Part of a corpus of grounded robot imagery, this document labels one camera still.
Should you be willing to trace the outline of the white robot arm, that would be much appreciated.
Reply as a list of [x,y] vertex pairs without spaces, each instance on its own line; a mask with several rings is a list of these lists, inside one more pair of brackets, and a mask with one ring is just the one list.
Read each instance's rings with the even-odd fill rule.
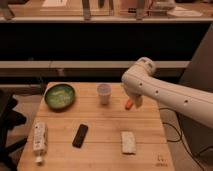
[[122,75],[123,88],[137,107],[145,95],[213,128],[213,93],[156,79],[155,71],[155,62],[141,57]]

